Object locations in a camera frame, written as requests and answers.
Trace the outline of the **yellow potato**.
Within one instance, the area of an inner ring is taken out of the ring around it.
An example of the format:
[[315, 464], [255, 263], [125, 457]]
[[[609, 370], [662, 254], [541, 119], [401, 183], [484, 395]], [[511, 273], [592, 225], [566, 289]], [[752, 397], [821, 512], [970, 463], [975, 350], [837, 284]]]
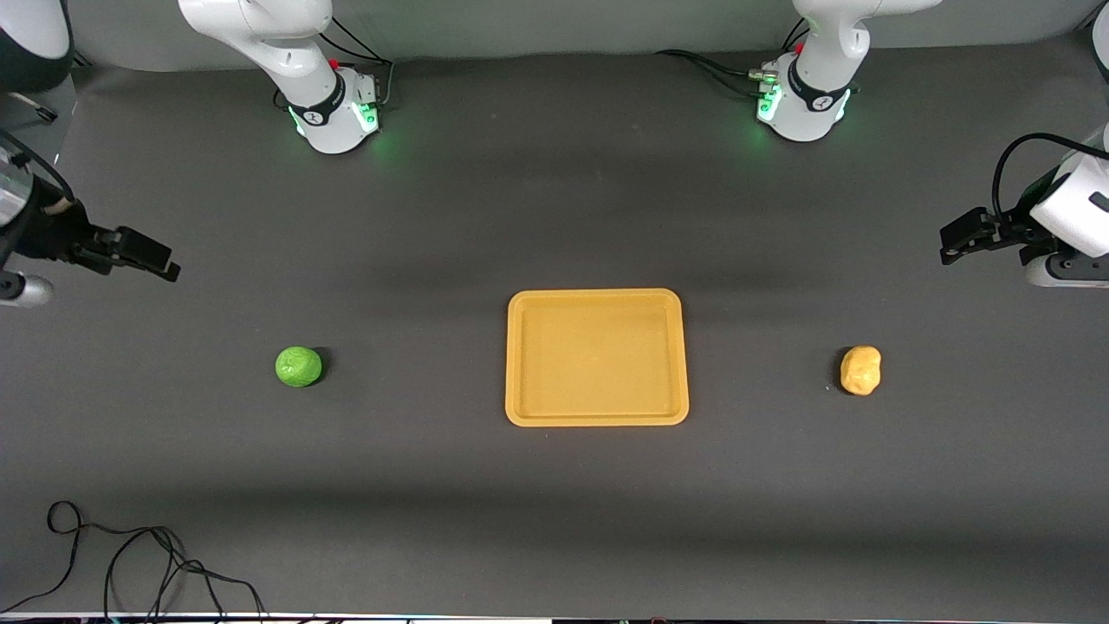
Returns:
[[882, 352], [872, 345], [855, 345], [840, 360], [840, 387], [847, 393], [868, 396], [882, 383]]

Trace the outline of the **green apple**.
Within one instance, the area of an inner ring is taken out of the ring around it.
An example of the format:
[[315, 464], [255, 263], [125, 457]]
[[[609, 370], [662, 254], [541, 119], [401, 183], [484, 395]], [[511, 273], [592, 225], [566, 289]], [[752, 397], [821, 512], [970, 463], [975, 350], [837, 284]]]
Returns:
[[316, 383], [324, 374], [321, 352], [302, 345], [289, 345], [278, 352], [274, 364], [275, 375], [281, 383], [301, 388]]

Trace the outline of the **yellow plastic tray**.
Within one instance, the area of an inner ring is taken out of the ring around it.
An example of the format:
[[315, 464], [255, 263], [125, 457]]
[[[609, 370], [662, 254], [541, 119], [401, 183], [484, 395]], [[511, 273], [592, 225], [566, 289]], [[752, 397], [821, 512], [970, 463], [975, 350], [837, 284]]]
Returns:
[[515, 426], [676, 426], [690, 411], [682, 303], [648, 289], [526, 289], [507, 308]]

